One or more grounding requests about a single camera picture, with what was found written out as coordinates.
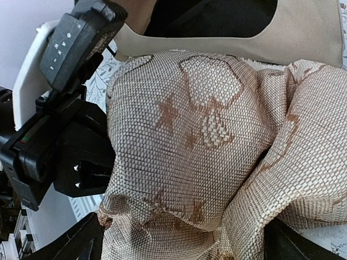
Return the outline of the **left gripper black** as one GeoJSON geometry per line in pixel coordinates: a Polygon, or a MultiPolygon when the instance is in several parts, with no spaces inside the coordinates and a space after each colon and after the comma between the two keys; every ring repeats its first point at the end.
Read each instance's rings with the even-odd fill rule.
{"type": "Polygon", "coordinates": [[[21,203],[37,211],[48,189],[69,197],[102,194],[111,178],[114,150],[106,114],[86,100],[86,87],[46,107],[14,129],[12,92],[1,89],[1,164],[21,203]]]}

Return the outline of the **white and brown pillow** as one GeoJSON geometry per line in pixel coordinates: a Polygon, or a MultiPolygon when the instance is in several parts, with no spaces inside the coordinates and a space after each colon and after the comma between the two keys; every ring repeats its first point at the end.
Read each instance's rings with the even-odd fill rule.
{"type": "Polygon", "coordinates": [[[102,259],[263,259],[264,229],[346,223],[346,71],[131,57],[107,87],[102,259]]]}

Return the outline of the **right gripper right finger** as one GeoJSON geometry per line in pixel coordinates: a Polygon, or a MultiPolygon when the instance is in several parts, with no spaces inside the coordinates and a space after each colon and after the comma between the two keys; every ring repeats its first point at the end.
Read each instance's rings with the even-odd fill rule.
{"type": "Polygon", "coordinates": [[[265,260],[320,260],[342,259],[296,233],[279,219],[272,220],[264,229],[265,260]]]}

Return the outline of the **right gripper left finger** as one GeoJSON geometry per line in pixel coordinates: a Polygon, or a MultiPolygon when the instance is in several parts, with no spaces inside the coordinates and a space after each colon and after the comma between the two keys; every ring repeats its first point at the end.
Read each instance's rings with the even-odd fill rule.
{"type": "Polygon", "coordinates": [[[100,260],[104,228],[97,214],[91,212],[59,238],[25,257],[26,260],[100,260]]]}

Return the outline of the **beige fabric pet tent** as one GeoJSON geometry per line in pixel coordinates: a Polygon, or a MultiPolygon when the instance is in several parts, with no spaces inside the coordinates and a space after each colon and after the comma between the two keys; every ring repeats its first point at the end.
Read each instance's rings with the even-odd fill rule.
{"type": "Polygon", "coordinates": [[[124,56],[179,49],[229,54],[280,65],[305,59],[341,67],[344,51],[339,1],[279,1],[269,25],[249,38],[148,37],[124,24],[115,42],[118,52],[124,56]]]}

